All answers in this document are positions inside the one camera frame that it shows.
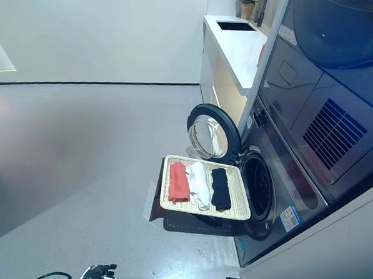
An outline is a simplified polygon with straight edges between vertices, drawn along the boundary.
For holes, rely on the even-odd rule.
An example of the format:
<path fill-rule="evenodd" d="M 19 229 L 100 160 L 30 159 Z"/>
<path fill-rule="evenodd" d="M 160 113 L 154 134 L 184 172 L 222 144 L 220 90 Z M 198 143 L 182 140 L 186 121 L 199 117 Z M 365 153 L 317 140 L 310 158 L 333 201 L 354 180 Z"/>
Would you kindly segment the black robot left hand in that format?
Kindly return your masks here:
<path fill-rule="evenodd" d="M 87 268 L 80 279 L 114 279 L 116 264 L 95 264 Z"/>

